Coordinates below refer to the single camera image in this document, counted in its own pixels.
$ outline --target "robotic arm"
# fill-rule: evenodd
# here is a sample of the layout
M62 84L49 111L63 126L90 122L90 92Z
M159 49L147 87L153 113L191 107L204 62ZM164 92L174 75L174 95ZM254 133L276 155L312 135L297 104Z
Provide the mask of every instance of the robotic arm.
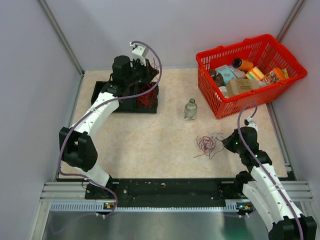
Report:
M259 143L257 142L258 126L252 121L251 117L245 120L245 125L240 128L243 139L255 154L255 157L261 162L262 167L245 147L239 130L235 129L232 135L222 142L227 150L239 154L242 164L247 167L248 171L242 171L236 175L234 191L245 195L254 205L267 227L270 240L302 239L299 238L300 231L294 215L298 217L300 222L303 239L314 240L317 230L315 220L312 216L304 216L293 203L277 177L268 154L259 150ZM270 173L273 181L263 168Z
M153 67L145 58L148 49L146 46L131 44L134 59L128 56L117 56L112 64L112 74L109 81L105 83L96 101L81 118L83 121L77 124L69 136L63 149L62 160L68 165L76 168L80 173L87 176L97 184L106 186L110 176L97 163L98 153L92 138L97 134L100 127L122 103L113 100L129 95L129 88L143 82L149 84L159 71ZM70 128L63 127L59 132L60 149L63 146Z

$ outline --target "glass bottle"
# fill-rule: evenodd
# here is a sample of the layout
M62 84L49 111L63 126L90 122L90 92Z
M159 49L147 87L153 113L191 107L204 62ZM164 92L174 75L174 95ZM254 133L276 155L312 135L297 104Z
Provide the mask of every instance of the glass bottle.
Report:
M194 121L196 119L197 110L198 106L196 104L196 100L191 98L184 108L184 120L187 122Z

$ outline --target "gray wall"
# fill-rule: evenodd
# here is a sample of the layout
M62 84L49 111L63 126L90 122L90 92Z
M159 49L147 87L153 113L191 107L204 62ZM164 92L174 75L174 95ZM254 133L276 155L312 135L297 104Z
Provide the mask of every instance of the gray wall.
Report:
M79 75L36 0L0 1L0 239L28 238Z
M320 210L320 1L308 0L283 44L308 75L274 102L297 175L309 181Z
M85 70L105 69L141 40L165 67L261 34L277 36L296 0L47 0Z

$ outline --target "red basket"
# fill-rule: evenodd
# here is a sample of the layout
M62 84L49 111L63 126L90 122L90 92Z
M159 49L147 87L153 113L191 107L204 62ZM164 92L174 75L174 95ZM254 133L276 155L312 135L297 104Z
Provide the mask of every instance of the red basket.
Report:
M195 58L198 62L199 89L217 119L238 113L249 103L256 102L258 105L269 103L278 98L297 80L307 75L306 69L292 53L270 34L247 38L243 42L233 45L218 46L199 52ZM252 62L264 74L273 68L286 68L290 78L270 86L225 98L210 77L208 70L225 64L232 65L235 58Z

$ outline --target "wooden table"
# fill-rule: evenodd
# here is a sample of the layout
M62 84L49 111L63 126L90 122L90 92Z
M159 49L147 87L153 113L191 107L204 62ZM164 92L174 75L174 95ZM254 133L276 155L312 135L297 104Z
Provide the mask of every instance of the wooden table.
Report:
M76 106L77 121L91 106L96 81L107 81L110 70L87 71ZM184 121L190 98L198 106L196 120ZM197 137L221 132L228 137L237 127L238 114L216 119L198 88L196 68L164 69L159 84L157 114L112 113L93 141L98 162L113 178L230 178L246 170L238 154L226 149L212 159L199 156ZM253 112L246 110L247 118ZM254 117L260 149L268 153L278 176L287 176L284 160L266 105ZM216 150L222 148L218 142ZM77 170L62 164L66 173Z

